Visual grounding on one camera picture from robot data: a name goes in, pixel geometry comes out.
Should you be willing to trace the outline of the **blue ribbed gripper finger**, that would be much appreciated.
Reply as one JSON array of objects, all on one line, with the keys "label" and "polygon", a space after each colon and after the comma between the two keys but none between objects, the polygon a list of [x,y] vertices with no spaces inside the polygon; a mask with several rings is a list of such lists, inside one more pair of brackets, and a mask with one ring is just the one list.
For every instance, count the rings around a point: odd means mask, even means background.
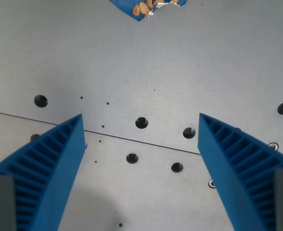
[{"label": "blue ribbed gripper finger", "polygon": [[282,153],[206,114],[197,146],[234,230],[283,231]]},{"label": "blue ribbed gripper finger", "polygon": [[0,176],[14,182],[17,230],[59,228],[85,150],[79,114],[0,161]]}]

